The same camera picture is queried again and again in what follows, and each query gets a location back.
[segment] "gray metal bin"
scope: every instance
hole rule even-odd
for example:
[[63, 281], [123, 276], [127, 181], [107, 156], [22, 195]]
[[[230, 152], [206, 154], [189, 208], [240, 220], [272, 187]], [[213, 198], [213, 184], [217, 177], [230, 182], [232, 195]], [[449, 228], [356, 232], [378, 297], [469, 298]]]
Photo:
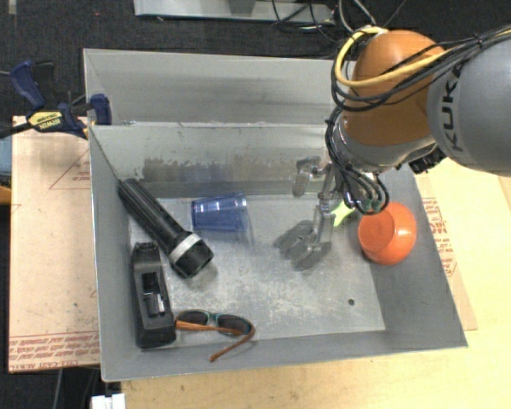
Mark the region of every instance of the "gray metal bin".
[[[356, 216], [334, 230], [331, 252], [305, 271], [294, 268], [274, 246], [281, 233], [311, 220], [317, 203], [321, 183], [300, 198], [291, 195], [291, 187], [297, 160], [326, 155], [325, 126], [319, 118], [331, 107], [325, 89], [330, 62], [86, 50], [85, 66], [87, 94], [107, 95], [114, 113], [114, 125], [95, 126], [89, 133], [104, 380], [466, 346], [409, 170], [382, 177], [393, 199], [407, 205], [417, 220], [415, 248], [400, 264], [384, 267], [363, 258]], [[194, 100], [198, 106], [191, 104], [187, 116], [175, 122], [169, 111], [182, 115], [189, 102], [184, 91], [175, 88], [180, 68], [186, 68], [182, 83], [204, 99], [204, 82], [213, 78], [217, 84], [242, 78], [250, 89], [239, 90], [235, 97], [227, 88], [235, 84], [208, 86], [214, 100], [207, 103], [199, 97]], [[196, 68], [205, 68], [207, 79], [196, 78]], [[263, 70], [270, 72], [269, 78], [261, 76]], [[132, 87], [126, 71], [132, 72]], [[298, 78], [303, 73], [313, 76], [303, 82]], [[287, 87], [284, 95], [276, 95], [278, 86]], [[313, 95], [316, 89], [321, 96]], [[259, 93], [260, 101], [250, 99], [250, 92]], [[289, 104], [295, 100], [305, 103]], [[253, 106], [245, 121], [236, 120], [243, 109], [236, 101]], [[291, 117], [299, 121], [286, 123], [288, 110], [295, 111]], [[136, 124], [122, 124], [130, 121]], [[144, 183], [186, 229], [192, 227], [193, 199], [246, 193], [248, 232], [205, 234], [215, 258], [193, 279], [182, 279], [165, 256], [163, 261], [175, 312], [204, 308], [243, 315], [257, 329], [250, 343], [213, 363], [209, 356], [231, 341], [210, 332], [178, 331], [170, 346], [147, 351], [136, 347], [129, 258], [134, 243], [149, 237], [118, 197], [118, 180], [128, 177]]]

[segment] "bin floor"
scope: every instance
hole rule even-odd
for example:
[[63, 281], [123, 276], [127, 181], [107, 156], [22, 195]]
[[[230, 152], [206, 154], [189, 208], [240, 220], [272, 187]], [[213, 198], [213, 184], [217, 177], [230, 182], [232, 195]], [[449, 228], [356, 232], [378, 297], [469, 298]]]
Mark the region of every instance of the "bin floor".
[[[159, 203], [192, 230], [191, 199]], [[297, 268], [280, 253], [277, 239], [299, 222], [313, 219], [314, 196], [248, 196], [246, 233], [198, 232], [215, 254], [192, 279], [182, 279], [162, 255], [169, 298], [175, 314], [202, 308], [239, 314], [254, 323], [255, 339], [384, 330], [370, 273], [356, 239], [358, 221], [334, 228], [332, 248], [311, 267]], [[131, 245], [150, 240], [129, 219]], [[229, 340], [214, 332], [179, 331], [168, 347]]]

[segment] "yellow cable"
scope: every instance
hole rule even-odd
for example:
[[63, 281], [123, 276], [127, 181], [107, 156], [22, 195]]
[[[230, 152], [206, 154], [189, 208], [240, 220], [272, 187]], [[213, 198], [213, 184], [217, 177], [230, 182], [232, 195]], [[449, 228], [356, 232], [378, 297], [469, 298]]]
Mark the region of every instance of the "yellow cable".
[[[345, 44], [341, 47], [341, 50], [339, 50], [339, 54], [337, 55], [336, 64], [335, 64], [335, 77], [337, 79], [337, 82], [351, 87], [351, 88], [363, 88], [366, 86], [371, 86], [374, 84], [379, 84], [381, 82], [386, 82], [390, 79], [396, 78], [402, 74], [406, 74], [408, 72], [412, 72], [415, 70], [418, 70], [428, 64], [431, 64], [435, 60], [439, 59], [441, 56], [446, 55], [447, 53], [450, 53], [455, 48], [447, 49], [441, 53], [438, 53], [436, 55], [429, 56], [427, 58], [418, 60], [417, 62], [413, 62], [412, 64], [402, 66], [398, 68], [397, 70], [394, 70], [392, 72], [387, 72], [386, 74], [382, 74], [380, 76], [376, 76], [374, 78], [368, 78], [366, 80], [348, 80], [347, 78], [344, 78], [342, 76], [342, 65], [345, 56], [347, 55], [347, 52], [350, 50], [350, 48], [353, 46], [353, 44], [358, 41], [361, 37], [363, 37], [366, 34], [377, 34], [377, 33], [385, 33], [388, 32], [387, 29], [383, 29], [381, 27], [366, 27], [363, 29], [360, 29], [359, 31], [356, 31], [349, 39], [345, 42]], [[505, 32], [498, 33], [496, 36], [505, 35], [507, 33], [511, 33], [511, 29], [508, 29]]]

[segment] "black flashlight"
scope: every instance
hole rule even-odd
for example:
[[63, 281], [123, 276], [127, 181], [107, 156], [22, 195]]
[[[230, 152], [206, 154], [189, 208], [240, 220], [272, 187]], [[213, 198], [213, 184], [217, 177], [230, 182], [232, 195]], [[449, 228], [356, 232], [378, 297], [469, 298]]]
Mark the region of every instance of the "black flashlight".
[[180, 276], [193, 277], [214, 257], [203, 240], [185, 230], [136, 179], [119, 181], [119, 197]]

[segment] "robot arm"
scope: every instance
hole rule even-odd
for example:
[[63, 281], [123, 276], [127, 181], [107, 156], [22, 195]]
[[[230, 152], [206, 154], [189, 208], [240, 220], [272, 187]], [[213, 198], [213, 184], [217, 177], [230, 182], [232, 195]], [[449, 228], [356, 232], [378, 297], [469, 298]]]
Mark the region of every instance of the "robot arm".
[[[361, 44], [352, 79], [346, 56]], [[326, 143], [345, 203], [377, 213], [388, 203], [378, 175], [445, 157], [511, 176], [511, 26], [454, 43], [368, 27], [336, 57]]]

